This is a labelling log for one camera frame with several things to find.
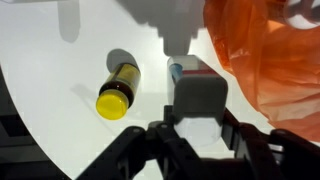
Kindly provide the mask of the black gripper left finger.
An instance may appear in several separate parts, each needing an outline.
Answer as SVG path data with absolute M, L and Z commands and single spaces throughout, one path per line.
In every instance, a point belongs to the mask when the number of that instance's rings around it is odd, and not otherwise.
M 146 162 L 156 160 L 163 180 L 211 180 L 203 162 L 186 139 L 165 122 L 147 130 L 126 128 L 77 180 L 133 180 Z

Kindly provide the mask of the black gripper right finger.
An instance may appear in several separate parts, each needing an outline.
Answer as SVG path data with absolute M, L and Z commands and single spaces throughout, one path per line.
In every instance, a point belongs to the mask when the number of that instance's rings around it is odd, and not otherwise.
M 319 180 L 319 148 L 291 131 L 274 129 L 264 134 L 239 122 L 225 107 L 219 139 L 234 158 L 205 161 L 215 178 Z

